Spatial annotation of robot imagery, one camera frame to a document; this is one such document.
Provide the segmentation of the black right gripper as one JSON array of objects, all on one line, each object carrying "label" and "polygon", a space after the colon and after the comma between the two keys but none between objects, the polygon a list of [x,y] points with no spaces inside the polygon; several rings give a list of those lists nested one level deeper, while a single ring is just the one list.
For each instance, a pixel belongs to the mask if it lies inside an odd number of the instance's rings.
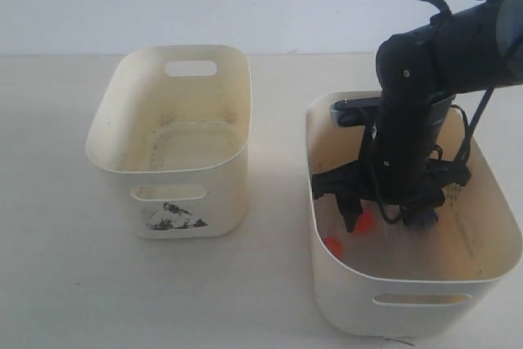
[{"label": "black right gripper", "polygon": [[410,179],[406,172],[381,177],[359,160],[311,176],[314,199],[326,194],[337,196],[337,207],[345,230],[352,233],[363,214],[360,200],[378,201],[402,209],[402,223],[407,227],[429,227],[439,221],[436,208],[445,203],[446,186],[465,186],[470,170],[464,162],[429,159],[421,176]]}]

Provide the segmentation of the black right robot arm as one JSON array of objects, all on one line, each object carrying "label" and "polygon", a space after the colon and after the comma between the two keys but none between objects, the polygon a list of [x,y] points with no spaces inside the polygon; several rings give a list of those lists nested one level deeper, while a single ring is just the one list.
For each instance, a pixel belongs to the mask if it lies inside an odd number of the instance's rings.
[{"label": "black right robot arm", "polygon": [[521,84],[522,0],[480,0],[464,11],[435,15],[428,25],[382,43],[375,65],[379,96],[330,107],[337,126],[364,129],[358,158],[311,178],[315,199],[335,197],[348,232],[364,201],[381,213],[397,207],[384,221],[412,226],[445,203],[446,186],[469,182],[476,119],[463,120],[463,141],[451,160],[436,140],[457,95],[490,95]]}]

